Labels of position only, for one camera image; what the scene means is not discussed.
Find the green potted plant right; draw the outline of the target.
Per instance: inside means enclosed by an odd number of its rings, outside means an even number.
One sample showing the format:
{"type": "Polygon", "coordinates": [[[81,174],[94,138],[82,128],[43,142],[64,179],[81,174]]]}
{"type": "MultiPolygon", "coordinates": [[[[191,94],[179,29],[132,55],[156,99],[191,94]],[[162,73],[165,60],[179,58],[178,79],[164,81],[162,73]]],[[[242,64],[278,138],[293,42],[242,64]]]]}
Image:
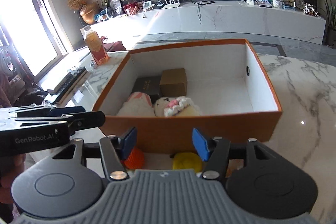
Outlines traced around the green potted plant right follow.
{"type": "Polygon", "coordinates": [[[335,1],[322,0],[324,8],[321,10],[326,17],[326,44],[335,50],[335,1]]]}

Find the white pink plush slipper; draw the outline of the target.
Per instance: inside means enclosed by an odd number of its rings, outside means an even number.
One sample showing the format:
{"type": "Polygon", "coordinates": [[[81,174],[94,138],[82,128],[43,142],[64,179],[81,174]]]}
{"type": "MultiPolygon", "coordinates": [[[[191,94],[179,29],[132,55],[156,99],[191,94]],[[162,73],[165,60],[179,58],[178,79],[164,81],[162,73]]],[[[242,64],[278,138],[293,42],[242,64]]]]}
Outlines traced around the white pink plush slipper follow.
{"type": "Polygon", "coordinates": [[[155,117],[149,95],[142,92],[132,93],[117,113],[122,117],[155,117]]]}

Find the black gift box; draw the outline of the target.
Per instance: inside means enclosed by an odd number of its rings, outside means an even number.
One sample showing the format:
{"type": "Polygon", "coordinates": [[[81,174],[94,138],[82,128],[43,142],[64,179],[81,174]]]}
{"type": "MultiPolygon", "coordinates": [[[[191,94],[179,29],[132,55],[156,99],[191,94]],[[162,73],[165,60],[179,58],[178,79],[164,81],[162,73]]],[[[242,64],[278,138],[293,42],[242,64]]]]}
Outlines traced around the black gift box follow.
{"type": "Polygon", "coordinates": [[[131,92],[145,93],[150,97],[151,102],[155,103],[162,97],[160,82],[161,76],[140,77],[136,79],[131,92]]]}

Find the small brown cardboard box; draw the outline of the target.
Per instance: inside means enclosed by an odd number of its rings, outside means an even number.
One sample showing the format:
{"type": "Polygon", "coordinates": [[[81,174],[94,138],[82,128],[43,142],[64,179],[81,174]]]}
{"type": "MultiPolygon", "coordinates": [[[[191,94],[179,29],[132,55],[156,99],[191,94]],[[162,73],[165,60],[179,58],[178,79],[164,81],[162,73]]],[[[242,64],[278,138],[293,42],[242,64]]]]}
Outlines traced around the small brown cardboard box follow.
{"type": "Polygon", "coordinates": [[[168,69],[162,72],[159,83],[161,93],[165,97],[187,95],[187,75],[184,68],[168,69]]]}

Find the black remote control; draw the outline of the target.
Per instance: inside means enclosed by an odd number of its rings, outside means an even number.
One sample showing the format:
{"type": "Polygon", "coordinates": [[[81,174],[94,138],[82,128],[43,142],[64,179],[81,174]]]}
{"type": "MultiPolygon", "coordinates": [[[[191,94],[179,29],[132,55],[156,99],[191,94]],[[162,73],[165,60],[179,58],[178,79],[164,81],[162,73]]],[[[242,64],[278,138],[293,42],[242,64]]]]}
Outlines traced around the black remote control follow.
{"type": "Polygon", "coordinates": [[[56,91],[55,94],[47,94],[45,101],[53,105],[60,104],[63,101],[63,98],[68,95],[86,73],[86,67],[79,67],[76,71],[68,73],[66,80],[61,84],[60,89],[56,91]]]}

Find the white wifi router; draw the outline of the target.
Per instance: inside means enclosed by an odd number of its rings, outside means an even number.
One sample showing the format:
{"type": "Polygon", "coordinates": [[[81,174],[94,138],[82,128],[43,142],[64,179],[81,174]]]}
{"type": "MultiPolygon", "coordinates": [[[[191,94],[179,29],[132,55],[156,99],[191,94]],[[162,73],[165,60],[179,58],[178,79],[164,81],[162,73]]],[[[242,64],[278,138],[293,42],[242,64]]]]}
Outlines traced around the white wifi router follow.
{"type": "Polygon", "coordinates": [[[164,0],[164,1],[165,1],[165,5],[163,9],[172,9],[172,8],[179,7],[181,5],[180,0],[164,0]]]}

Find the orange red drink carton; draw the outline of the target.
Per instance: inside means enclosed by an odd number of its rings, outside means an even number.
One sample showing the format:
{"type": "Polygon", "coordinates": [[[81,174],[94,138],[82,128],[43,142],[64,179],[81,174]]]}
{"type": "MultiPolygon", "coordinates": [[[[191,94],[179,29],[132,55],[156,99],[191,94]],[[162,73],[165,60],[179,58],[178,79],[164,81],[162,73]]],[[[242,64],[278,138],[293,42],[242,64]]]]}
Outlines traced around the orange red drink carton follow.
{"type": "Polygon", "coordinates": [[[109,60],[100,36],[90,26],[84,27],[84,41],[97,65],[102,65],[109,60]]]}

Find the bronze vase with dried flowers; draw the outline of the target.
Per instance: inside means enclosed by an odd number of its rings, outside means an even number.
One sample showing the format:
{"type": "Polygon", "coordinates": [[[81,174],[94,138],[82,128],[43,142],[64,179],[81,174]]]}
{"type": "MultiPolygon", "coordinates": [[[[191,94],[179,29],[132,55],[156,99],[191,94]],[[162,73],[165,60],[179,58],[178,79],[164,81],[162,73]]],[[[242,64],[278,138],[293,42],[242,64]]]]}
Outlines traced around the bronze vase with dried flowers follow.
{"type": "Polygon", "coordinates": [[[96,2],[88,3],[86,0],[68,0],[67,6],[76,11],[82,20],[89,25],[96,23],[95,16],[99,13],[96,2]]]}

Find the white marble tv cabinet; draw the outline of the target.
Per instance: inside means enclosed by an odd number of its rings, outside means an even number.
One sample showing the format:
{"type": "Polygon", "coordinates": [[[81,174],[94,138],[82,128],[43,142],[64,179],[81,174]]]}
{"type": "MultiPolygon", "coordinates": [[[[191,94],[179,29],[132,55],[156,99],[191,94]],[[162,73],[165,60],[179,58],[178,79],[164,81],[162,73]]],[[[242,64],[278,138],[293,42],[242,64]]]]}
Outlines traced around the white marble tv cabinet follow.
{"type": "Polygon", "coordinates": [[[124,37],[177,32],[228,32],[276,36],[321,44],[326,21],[299,11],[216,1],[198,6],[183,3],[171,9],[155,9],[123,15],[92,25],[99,35],[124,37]]]}

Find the crochet flower basket toy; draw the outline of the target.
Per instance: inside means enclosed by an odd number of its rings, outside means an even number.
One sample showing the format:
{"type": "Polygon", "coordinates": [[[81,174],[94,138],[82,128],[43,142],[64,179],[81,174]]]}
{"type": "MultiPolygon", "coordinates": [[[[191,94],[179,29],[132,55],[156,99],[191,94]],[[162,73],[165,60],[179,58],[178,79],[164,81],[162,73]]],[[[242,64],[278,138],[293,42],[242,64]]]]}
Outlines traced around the crochet flower basket toy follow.
{"type": "Polygon", "coordinates": [[[181,96],[177,98],[162,97],[154,103],[154,114],[157,117],[194,117],[201,116],[200,108],[191,98],[181,96]]]}

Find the large orange cardboard box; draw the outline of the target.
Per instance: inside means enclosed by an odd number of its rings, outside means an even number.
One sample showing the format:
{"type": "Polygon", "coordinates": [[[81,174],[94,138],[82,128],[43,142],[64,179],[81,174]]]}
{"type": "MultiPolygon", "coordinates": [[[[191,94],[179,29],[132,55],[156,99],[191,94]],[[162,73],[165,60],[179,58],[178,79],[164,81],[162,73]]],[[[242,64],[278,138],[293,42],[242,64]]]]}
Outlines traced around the large orange cardboard box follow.
{"type": "Polygon", "coordinates": [[[281,117],[274,87],[245,39],[132,50],[93,107],[106,135],[138,131],[144,152],[193,150],[193,129],[232,142],[268,141],[281,117]]]}

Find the orange knitted toy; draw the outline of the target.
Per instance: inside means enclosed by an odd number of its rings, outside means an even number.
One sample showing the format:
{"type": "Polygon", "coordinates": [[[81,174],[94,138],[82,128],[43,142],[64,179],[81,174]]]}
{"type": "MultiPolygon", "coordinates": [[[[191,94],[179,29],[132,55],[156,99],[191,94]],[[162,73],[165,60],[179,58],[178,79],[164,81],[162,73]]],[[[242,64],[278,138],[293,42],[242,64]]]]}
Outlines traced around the orange knitted toy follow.
{"type": "Polygon", "coordinates": [[[145,165],[145,155],[139,148],[134,147],[129,157],[121,163],[129,170],[142,169],[145,165]]]}

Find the yellow toy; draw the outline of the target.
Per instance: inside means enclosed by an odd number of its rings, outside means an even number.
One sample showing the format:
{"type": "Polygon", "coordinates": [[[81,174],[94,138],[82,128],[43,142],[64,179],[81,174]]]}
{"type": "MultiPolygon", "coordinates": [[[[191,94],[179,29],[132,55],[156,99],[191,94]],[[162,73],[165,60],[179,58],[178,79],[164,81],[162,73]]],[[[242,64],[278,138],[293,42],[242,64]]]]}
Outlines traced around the yellow toy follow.
{"type": "Polygon", "coordinates": [[[202,160],[196,153],[176,153],[173,157],[173,170],[180,169],[193,169],[198,173],[202,170],[202,160]]]}

